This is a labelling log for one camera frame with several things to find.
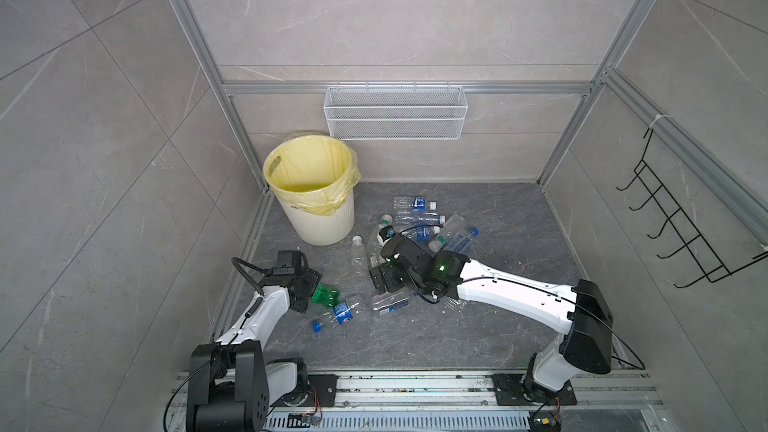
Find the wire mesh basket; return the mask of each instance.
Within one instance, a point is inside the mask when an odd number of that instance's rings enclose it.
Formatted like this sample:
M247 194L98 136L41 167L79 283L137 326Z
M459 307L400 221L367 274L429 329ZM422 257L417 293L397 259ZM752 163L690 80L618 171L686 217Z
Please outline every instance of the wire mesh basket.
M450 85L333 86L323 110L337 139L458 139L467 99Z

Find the water bottle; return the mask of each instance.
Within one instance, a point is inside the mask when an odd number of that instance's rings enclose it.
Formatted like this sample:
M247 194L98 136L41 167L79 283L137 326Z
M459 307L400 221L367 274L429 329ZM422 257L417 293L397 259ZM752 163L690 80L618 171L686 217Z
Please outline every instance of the water bottle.
M446 223L446 216L436 212L398 212L395 224L409 224L411 226L439 226Z
M355 235L352 237L352 270L355 271L356 274L368 273L366 259L366 246L362 244L362 237Z
M457 254L466 254L469 250L469 245L472 244L472 241L475 240L479 233L474 227L469 230L462 229L456 232L450 243L446 245L446 250Z
M317 333L345 324L354 324L365 320L369 314L370 311L366 310L362 298L354 295L315 319L312 322L312 330Z
M459 214L452 215L446 224L440 229L440 235L429 241L429 250L432 252L439 252L446 244L449 244L453 240L453 236L456 232L462 230L466 226L464 217Z
M373 298L371 310L373 317L384 317L407 306L416 296L410 288L401 288L397 292L386 292Z
M371 232L371 239L368 241L368 254L379 255L382 251L384 241L379 237L379 231L392 223L392 216L384 214L378 224Z
M339 294L339 289L337 288L325 284L318 284L317 288L315 288L315 293L310 297L310 300L315 304L334 307L339 303Z
M424 212L437 209L437 202L427 200L424 197L395 196L392 201L395 205L395 213L411 211Z
M395 232L405 232L406 237L410 238L414 242L426 242L430 238L440 233L440 227L438 226L394 226Z

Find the white trash bin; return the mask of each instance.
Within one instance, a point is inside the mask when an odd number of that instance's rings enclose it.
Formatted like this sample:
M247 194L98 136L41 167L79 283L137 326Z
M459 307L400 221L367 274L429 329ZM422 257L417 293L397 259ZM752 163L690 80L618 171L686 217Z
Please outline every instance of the white trash bin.
M339 139L288 139L264 161L264 177L301 239L334 244L355 224L352 188L360 180L357 154Z

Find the black wire rack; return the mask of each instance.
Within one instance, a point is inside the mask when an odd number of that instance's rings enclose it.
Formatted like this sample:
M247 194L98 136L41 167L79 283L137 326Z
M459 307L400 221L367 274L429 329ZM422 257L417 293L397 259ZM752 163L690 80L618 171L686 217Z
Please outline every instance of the black wire rack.
M643 156L640 158L640 161L638 162L638 164L633 169L634 177L627 184L626 187L623 187L623 188L617 187L616 189L619 190L619 191L627 190L635 181L639 180L640 183L643 185L643 187L645 187L645 190L648 191L648 193L650 195L645 200L645 202L643 202L642 205L640 205L640 207L637 207L637 208L629 207L629 209L632 210L632 211L638 211L642 207L645 207L652 200L652 201L654 201L656 203L658 208L661 210L661 212L666 217L666 220L664 220L664 224L661 226L661 230L659 230L658 234L656 234L656 235L646 234L648 236L648 238L658 238L659 236L661 236L662 232L664 232L664 229L667 227L667 225L670 225L672 227L672 229L674 229L675 233L677 234L677 237L680 239L680 242L683 244L683 245L679 246L671 254L664 255L664 256L657 254L656 256L658 258L670 258L673 255L677 254L678 252L681 252L683 250L687 250L688 253L690 254L690 256L696 262L696 265L698 266L699 270L701 270L701 273L702 273L701 277L695 279L694 281L692 281L692 282L690 282L690 283L688 283L686 285L674 284L674 286L677 287L677 288L686 288L686 287L690 287L691 285L697 283L698 281L700 281L702 279L706 279L710 283L715 283L715 282L718 282L720 280L723 280L725 277L730 277L731 275L737 273L738 271L742 271L742 270L744 270L745 268L747 268L747 267L749 267L751 265L757 264L758 262L760 262L764 258L768 258L768 250L766 250L765 252L763 252L761 254L758 254L758 255L755 255L754 257L752 257L751 262L749 262L748 264L742 265L741 267L739 267L739 268L737 268L735 270L730 270L728 268L728 266L723 263L723 260L720 258L720 256L717 254L717 252L715 252L715 250L712 248L712 245L710 245L709 241L706 240L705 236L701 233L701 231L698 229L696 224L694 224L694 221L692 221L690 219L690 217L688 216L686 211L683 210L683 208L680 206L680 204L678 203L678 201L675 198L675 196L672 195L672 193L667 188L667 186L656 175L656 172L654 172L654 170L652 168L650 168L650 166L648 165L648 162L645 161L645 154L648 151L648 145L650 144L650 139L651 139L651 137L653 137L653 135L654 135L654 130L648 129L648 130L645 131L645 135L643 135L643 138L645 139L645 137L647 136L648 140L645 143L645 149L643 149ZM644 172L644 171L648 171L650 174L653 175L653 177L659 183L658 187L655 187L653 190L651 190L651 187L648 187L648 184L646 183L646 181L643 180L642 177L640 177L640 174L642 172ZM666 192L667 196L669 196L671 198L672 202L674 203L674 207L673 207L674 210L672 211L672 213L667 212L667 210L660 204L660 202L658 200L659 192ZM684 220L694 230L694 234L693 234L694 236L692 238L686 240L683 237L683 235L680 233L680 228L682 228L682 225L678 228L674 224L674 222L672 221L672 219L675 216L678 216L678 215L684 216ZM690 249L691 245L695 244L696 241L698 241L699 243L705 244L706 247L709 249L709 251L712 253L712 256L715 259L714 268L712 268L708 272L705 270L704 266L701 264L701 262L699 261L698 257L694 253L694 251L692 251ZM721 269L725 273L720 273L717 276L713 276L714 273L718 272Z

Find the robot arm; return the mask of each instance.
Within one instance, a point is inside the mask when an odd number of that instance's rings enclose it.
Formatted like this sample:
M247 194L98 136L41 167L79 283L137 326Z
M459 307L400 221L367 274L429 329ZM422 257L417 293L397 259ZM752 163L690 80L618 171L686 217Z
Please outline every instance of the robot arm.
M233 264L256 291L232 328L192 353L188 432L261 430L269 406L278 400L299 405L307 398L303 360L278 360L265 366L262 344L288 309L306 312L321 274L310 269L306 256L298 251L278 252L277 264L269 271L238 258L233 258ZM256 282L241 265L264 277Z
M542 322L558 335L534 354L522 383L523 395L546 403L576 374L607 374L613 317L600 288L580 280L574 287L547 284L491 268L465 255L429 254L403 235L382 230L387 263L371 272L374 283L394 289L412 284L428 302L454 294Z

